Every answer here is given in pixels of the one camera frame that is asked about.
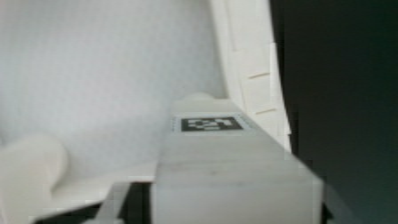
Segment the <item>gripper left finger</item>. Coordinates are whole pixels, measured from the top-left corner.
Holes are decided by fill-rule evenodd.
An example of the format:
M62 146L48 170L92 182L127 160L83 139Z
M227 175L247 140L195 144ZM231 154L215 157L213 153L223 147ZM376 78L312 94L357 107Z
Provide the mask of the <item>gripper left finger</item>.
M115 183L87 224L151 224L149 182Z

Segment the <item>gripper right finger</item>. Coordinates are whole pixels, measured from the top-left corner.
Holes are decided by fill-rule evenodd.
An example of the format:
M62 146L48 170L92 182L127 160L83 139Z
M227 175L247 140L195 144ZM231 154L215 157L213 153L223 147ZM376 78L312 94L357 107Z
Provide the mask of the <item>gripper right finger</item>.
M330 212L326 224L364 224L330 185L325 185L323 203Z

